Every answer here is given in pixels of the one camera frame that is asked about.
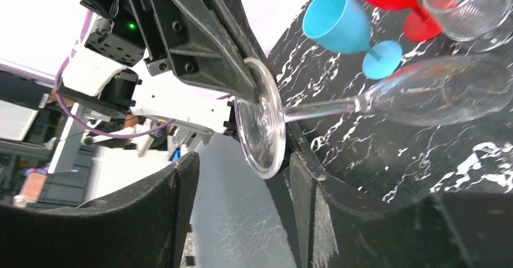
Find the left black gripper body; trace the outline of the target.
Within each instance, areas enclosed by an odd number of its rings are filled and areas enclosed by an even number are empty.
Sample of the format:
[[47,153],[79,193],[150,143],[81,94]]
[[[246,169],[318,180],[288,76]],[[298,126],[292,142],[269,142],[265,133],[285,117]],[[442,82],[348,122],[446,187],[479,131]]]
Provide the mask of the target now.
[[80,0],[98,15],[85,46],[124,66],[143,60],[151,75],[189,72],[189,58],[177,52],[187,39],[183,15],[169,0]]

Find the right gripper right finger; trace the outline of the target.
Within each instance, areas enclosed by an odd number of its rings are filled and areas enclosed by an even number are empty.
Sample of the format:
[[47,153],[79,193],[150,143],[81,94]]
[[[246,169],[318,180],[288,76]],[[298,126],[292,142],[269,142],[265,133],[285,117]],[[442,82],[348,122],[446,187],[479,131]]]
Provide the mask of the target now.
[[435,193],[394,207],[290,158],[302,267],[511,267],[512,195]]

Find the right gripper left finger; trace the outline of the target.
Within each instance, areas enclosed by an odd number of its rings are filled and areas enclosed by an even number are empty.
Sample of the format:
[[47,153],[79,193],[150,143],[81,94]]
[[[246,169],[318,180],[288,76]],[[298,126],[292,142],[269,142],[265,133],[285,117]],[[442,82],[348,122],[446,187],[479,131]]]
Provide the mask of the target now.
[[1,206],[2,267],[179,267],[200,175],[192,151],[76,208]]

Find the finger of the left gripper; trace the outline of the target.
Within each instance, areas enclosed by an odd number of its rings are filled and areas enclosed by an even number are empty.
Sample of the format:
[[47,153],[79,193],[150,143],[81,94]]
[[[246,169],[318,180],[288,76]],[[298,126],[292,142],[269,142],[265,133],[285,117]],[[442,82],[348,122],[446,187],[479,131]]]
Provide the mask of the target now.
[[259,58],[261,49],[249,27],[241,0],[171,0],[188,27],[185,44],[169,47],[186,56],[196,69],[180,67],[184,83],[258,101],[257,80],[244,63]]

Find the blue wine glass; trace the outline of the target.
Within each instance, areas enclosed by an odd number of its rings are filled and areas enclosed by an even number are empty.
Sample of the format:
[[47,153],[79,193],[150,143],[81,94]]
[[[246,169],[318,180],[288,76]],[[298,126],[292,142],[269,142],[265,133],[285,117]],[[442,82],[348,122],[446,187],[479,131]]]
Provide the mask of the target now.
[[325,49],[339,54],[365,52],[362,71],[369,79],[391,75],[402,60],[396,41],[371,44],[371,25],[356,0],[313,0],[302,21],[304,35]]

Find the clear wine glass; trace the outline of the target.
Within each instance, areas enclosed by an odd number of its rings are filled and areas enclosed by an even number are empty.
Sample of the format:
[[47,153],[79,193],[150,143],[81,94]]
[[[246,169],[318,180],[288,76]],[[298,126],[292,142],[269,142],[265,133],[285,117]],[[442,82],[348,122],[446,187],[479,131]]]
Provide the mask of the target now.
[[448,38],[471,52],[495,49],[512,36],[512,0],[422,0]]
[[286,124],[345,113],[378,113],[404,125],[430,127],[472,121],[502,110],[512,100],[512,70],[487,54],[439,56],[403,67],[366,92],[342,99],[285,107],[274,76],[258,59],[258,100],[234,100],[246,161],[263,179],[275,176],[286,151]]

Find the clear wine glass front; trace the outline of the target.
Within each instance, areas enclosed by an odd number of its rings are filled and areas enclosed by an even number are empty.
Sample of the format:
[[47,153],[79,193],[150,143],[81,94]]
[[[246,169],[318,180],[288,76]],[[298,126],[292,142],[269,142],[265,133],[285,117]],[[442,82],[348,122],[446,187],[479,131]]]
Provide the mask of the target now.
[[495,49],[512,36],[512,0],[422,0],[448,38],[471,52]]

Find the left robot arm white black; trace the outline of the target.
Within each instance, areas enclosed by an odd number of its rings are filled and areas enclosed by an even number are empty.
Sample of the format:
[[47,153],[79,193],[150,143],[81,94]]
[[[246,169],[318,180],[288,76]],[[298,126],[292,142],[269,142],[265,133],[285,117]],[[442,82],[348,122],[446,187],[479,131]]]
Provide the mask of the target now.
[[123,119],[128,113],[222,133],[225,100],[187,94],[169,75],[255,102],[248,57],[260,47],[241,0],[80,0],[97,15],[56,81],[67,99]]

